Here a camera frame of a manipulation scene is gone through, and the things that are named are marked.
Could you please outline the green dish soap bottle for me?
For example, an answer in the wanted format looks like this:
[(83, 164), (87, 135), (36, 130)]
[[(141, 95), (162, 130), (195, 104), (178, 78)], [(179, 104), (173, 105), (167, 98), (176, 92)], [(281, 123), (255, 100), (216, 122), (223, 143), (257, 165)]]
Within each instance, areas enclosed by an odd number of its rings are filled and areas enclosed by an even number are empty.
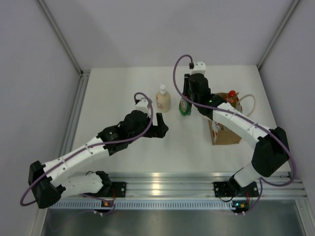
[(188, 102), (188, 97), (185, 96), (185, 98), (181, 98), (179, 103), (179, 111), (182, 116), (190, 116), (191, 115), (191, 107), (192, 104)]

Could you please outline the yellow dish soap bottle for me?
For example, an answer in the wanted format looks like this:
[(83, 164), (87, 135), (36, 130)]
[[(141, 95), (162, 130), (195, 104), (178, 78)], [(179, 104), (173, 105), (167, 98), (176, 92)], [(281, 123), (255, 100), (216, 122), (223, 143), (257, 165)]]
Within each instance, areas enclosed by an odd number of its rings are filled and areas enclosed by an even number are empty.
[(224, 99), (231, 104), (233, 108), (236, 108), (239, 104), (238, 92), (231, 90), (224, 95)]

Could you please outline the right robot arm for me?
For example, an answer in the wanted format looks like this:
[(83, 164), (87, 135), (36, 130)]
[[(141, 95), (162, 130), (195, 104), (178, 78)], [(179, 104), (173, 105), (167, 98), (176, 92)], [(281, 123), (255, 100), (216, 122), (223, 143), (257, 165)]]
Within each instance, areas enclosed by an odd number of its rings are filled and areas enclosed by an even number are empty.
[(285, 131), (255, 123), (237, 111), (224, 98), (211, 93), (202, 73), (184, 76), (183, 99), (193, 104), (204, 117), (218, 122), (240, 136), (253, 148), (249, 164), (238, 170), (227, 182), (233, 195), (241, 195), (253, 182), (270, 177), (291, 158)]

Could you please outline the burlap canvas bag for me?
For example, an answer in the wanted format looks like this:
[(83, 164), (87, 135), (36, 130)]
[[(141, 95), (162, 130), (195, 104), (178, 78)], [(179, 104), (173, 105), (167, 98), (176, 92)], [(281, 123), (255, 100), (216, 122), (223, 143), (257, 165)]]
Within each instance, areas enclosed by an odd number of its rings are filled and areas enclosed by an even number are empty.
[[(226, 92), (217, 93), (217, 95), (222, 98), (224, 98), (225, 94)], [(240, 105), (240, 102), (236, 107), (236, 110), (242, 112), (242, 106)], [(212, 145), (233, 145), (238, 144), (241, 141), (240, 136), (218, 122), (209, 120), (208, 125), (211, 133)]]

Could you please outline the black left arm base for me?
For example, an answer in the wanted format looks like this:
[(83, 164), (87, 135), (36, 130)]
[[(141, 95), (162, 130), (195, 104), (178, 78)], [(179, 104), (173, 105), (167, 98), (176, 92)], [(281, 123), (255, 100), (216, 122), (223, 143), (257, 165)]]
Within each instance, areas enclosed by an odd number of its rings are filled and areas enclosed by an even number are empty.
[(107, 198), (125, 198), (126, 182), (112, 182), (110, 190), (105, 195)]

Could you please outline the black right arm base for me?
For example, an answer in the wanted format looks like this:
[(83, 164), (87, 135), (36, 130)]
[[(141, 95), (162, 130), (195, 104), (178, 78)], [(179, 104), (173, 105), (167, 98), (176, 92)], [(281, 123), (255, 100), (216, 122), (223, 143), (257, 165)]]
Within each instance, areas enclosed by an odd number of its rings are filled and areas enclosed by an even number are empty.
[(215, 197), (217, 198), (231, 198), (234, 196), (228, 181), (215, 181), (213, 182), (213, 186)]

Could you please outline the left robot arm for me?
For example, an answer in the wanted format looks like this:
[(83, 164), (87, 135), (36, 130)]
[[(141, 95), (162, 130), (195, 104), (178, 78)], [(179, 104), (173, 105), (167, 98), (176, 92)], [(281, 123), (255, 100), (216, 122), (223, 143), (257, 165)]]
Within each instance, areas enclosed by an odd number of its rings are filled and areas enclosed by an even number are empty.
[(113, 183), (104, 171), (77, 173), (89, 164), (114, 155), (140, 137), (164, 138), (168, 126), (161, 113), (157, 113), (157, 125), (149, 114), (134, 110), (117, 125), (104, 128), (80, 148), (53, 161), (30, 165), (29, 186), (40, 209), (48, 208), (60, 199), (75, 195), (94, 198), (111, 197)]

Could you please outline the cream pump soap bottle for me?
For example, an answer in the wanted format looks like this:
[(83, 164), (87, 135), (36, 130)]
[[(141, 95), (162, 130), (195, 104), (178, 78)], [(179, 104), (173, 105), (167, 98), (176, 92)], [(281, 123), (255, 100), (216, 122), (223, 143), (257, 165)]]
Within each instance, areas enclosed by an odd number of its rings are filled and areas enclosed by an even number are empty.
[(159, 92), (156, 94), (157, 108), (162, 113), (167, 113), (171, 107), (170, 93), (167, 91), (166, 86), (160, 84)]

